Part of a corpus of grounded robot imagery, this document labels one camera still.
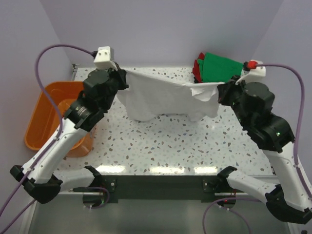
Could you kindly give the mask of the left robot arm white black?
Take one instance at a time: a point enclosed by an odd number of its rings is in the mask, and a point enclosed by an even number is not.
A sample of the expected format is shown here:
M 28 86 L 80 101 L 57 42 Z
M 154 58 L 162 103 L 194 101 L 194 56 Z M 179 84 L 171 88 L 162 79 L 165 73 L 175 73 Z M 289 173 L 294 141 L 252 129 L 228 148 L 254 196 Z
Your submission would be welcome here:
M 11 168 L 10 174 L 35 201 L 46 204 L 64 190 L 100 188 L 102 175 L 92 166 L 68 172 L 55 170 L 73 146 L 104 118 L 117 92 L 129 87 L 126 74 L 123 69 L 112 68 L 90 72 L 78 98 L 62 115 L 59 127 L 44 146 L 24 165 Z

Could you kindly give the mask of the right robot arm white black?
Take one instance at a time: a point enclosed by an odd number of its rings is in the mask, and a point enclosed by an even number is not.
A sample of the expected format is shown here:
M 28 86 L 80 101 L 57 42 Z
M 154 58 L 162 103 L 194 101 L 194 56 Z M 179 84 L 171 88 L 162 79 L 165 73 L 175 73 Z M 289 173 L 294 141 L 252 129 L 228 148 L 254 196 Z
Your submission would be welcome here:
M 231 107 L 243 130 L 268 158 L 279 183 L 263 182 L 228 166 L 218 173 L 217 186 L 224 192 L 233 188 L 253 196 L 280 221 L 307 224 L 312 218 L 312 198 L 301 181 L 305 172 L 297 172 L 301 164 L 293 154 L 291 127 L 272 113 L 275 95 L 265 84 L 236 82 L 232 78 L 218 85 L 218 102 Z

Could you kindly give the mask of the white t shirt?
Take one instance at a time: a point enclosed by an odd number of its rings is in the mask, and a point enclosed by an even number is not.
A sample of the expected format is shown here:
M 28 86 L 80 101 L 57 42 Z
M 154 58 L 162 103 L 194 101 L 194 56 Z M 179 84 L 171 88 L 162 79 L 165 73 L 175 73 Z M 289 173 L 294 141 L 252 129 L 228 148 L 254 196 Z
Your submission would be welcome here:
M 161 114 L 179 114 L 197 122 L 217 116 L 220 82 L 195 84 L 130 70 L 126 81 L 129 88 L 118 91 L 117 98 L 130 119 L 149 121 Z

